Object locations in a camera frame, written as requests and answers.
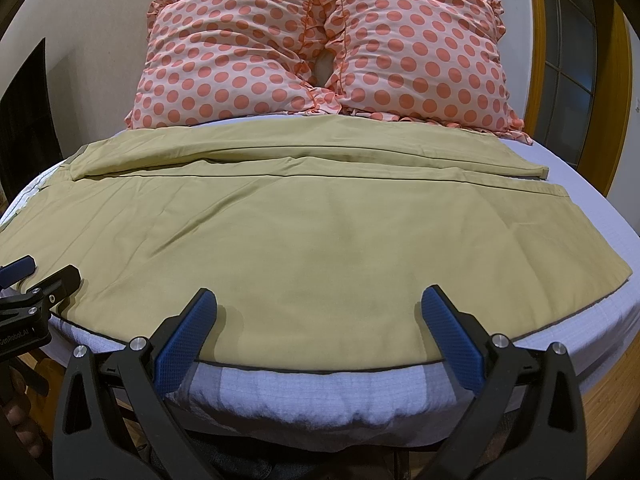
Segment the khaki pants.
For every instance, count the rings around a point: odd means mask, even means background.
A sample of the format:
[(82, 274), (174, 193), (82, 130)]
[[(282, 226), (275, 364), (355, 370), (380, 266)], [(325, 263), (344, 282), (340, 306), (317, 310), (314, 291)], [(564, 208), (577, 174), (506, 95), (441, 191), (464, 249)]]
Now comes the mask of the khaki pants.
[(628, 263), (548, 168), (495, 136), (347, 116), (129, 130), (64, 162), (2, 226), (1, 259), (82, 277), (66, 318), (147, 335), (201, 288), (201, 359), (384, 370), (439, 359), (438, 285), (518, 338), (616, 292)]

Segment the dark bedside furniture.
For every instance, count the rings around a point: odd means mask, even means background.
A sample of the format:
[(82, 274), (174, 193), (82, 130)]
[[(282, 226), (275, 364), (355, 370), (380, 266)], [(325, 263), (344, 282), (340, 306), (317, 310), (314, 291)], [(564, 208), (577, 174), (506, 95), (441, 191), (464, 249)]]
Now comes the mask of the dark bedside furniture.
[(1, 98), (1, 187), (12, 202), (32, 179), (62, 162), (51, 114), (42, 38)]

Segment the white bed mattress sheet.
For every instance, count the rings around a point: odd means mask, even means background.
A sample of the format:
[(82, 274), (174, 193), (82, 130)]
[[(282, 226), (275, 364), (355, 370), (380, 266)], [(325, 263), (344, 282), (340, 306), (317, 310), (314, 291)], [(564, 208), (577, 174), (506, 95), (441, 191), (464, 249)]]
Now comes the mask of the white bed mattress sheet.
[[(549, 181), (564, 188), (630, 266), (630, 277), (611, 295), (541, 330), (511, 337), (536, 348), (562, 341), (580, 385), (588, 389), (613, 366), (638, 332), (638, 234), (606, 198), (545, 148), (500, 141), (521, 158), (546, 166)], [(24, 189), (3, 216), (1, 229), (62, 164), (40, 174)], [(76, 344), (107, 351), (130, 341), (91, 333), (70, 322), (66, 311), (53, 323)], [(450, 433), (468, 395), (452, 383), (440, 355), (422, 364), (335, 372), (244, 368), (204, 361), (200, 356), (198, 366), (172, 400), (204, 429), (226, 427), (299, 448), (333, 451), (356, 443), (434, 443)]]

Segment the left polka dot pillow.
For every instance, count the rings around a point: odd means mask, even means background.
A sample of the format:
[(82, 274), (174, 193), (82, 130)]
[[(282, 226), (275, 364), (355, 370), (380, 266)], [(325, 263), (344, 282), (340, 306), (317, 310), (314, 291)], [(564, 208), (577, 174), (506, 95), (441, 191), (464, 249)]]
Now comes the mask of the left polka dot pillow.
[(268, 114), (336, 114), (314, 64), (328, 40), (319, 0), (153, 0), (130, 129)]

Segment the polka dot pillow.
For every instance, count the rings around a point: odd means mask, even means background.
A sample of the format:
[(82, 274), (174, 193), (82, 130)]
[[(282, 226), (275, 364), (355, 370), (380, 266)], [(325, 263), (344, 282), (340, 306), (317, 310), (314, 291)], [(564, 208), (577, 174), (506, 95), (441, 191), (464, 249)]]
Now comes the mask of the polka dot pillow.
[(486, 131), (529, 144), (509, 103), (500, 0), (311, 0), (332, 113)]
[(314, 64), (328, 40), (319, 0), (153, 0), (130, 129), (268, 114), (336, 114)]

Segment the wooden framed glass door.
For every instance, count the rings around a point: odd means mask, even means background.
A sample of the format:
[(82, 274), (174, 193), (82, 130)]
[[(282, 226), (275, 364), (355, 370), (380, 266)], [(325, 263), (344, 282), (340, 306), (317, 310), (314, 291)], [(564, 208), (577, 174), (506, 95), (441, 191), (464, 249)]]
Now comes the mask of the wooden framed glass door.
[(634, 61), (615, 0), (502, 0), (514, 10), (503, 53), (528, 73), (529, 136), (611, 191), (623, 154)]

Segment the right polka dot pillow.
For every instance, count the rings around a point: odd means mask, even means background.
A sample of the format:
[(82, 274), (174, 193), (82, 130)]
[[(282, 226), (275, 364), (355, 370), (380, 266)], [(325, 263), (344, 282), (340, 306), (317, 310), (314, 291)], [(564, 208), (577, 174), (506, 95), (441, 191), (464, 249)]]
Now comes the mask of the right polka dot pillow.
[(529, 144), (509, 103), (500, 0), (311, 0), (332, 113), (486, 131)]

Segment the wooden bed frame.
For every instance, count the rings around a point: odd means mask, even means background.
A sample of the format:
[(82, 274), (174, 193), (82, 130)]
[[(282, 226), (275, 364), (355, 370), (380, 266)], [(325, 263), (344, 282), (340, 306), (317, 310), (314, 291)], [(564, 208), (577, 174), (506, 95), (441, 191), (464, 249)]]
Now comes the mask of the wooden bed frame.
[(613, 452), (639, 408), (639, 335), (609, 372), (584, 395), (587, 477)]

